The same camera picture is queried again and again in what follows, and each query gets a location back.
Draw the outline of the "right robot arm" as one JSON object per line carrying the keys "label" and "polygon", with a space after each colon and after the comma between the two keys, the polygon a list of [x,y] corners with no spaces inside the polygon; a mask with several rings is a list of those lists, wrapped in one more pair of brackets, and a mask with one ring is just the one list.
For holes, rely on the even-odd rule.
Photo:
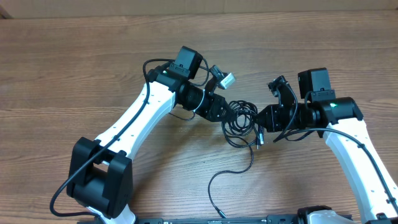
{"label": "right robot arm", "polygon": [[318,133],[332,150],[355,196],[362,223],[397,223],[397,185],[377,154],[364,116],[351,97],[338,98],[328,70],[298,73],[300,94],[280,76],[268,84],[276,105],[253,118],[276,141],[301,134],[303,140]]}

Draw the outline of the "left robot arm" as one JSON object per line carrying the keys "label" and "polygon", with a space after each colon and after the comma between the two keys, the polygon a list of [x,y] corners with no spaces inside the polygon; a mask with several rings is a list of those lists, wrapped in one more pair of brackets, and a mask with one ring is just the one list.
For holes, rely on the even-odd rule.
{"label": "left robot arm", "polygon": [[95,223],[135,223],[129,208],[132,197],[132,162],[156,124],[176,105],[211,122],[230,114],[216,88],[227,89],[232,73],[206,66],[204,89],[191,82],[205,59],[182,47],[175,60],[156,59],[159,66],[144,70],[145,84],[135,102],[94,140],[80,138],[73,147],[67,195],[86,207]]}

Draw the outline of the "black usb cable long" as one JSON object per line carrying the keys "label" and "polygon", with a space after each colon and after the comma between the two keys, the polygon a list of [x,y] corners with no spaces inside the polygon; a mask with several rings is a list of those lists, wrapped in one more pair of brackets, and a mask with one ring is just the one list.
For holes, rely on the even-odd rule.
{"label": "black usb cable long", "polygon": [[245,143],[237,137],[242,137],[253,146],[259,147],[264,143],[264,128],[253,121],[258,114],[258,108],[254,103],[244,100],[231,101],[232,118],[221,122],[221,130],[226,142],[235,147],[243,148]]}

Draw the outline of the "black usb cable thin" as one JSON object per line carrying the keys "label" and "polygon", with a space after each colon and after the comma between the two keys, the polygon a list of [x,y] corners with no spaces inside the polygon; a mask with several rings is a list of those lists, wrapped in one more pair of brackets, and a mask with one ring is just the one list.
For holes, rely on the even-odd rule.
{"label": "black usb cable thin", "polygon": [[225,215],[225,213],[214,203],[214,201],[213,201],[213,199],[212,199],[212,196],[211,196],[211,185],[212,185],[214,179],[215,179],[216,177],[218,177],[219,175],[221,175],[221,174],[243,174],[243,173],[247,172],[247,171],[252,167],[252,165],[254,164],[254,151],[253,151],[253,148],[252,148],[253,143],[249,143],[248,141],[246,141],[246,140],[243,139],[242,137],[237,137],[237,139],[242,140],[242,141],[245,143],[245,145],[243,146],[243,148],[245,148],[245,147],[248,147],[248,148],[249,148],[249,152],[250,152],[250,155],[251,155],[251,160],[250,160],[249,165],[248,165],[244,170],[241,170],[241,171],[233,171],[233,170],[222,170],[222,171],[219,171],[219,172],[215,173],[215,174],[211,177],[211,179],[210,179],[210,181],[209,181],[209,183],[208,183],[208,186],[207,186],[208,198],[209,198],[209,200],[210,200],[210,203],[211,203],[212,207],[216,210],[217,214],[218,214],[222,219],[225,219],[225,218],[226,218],[226,215]]}

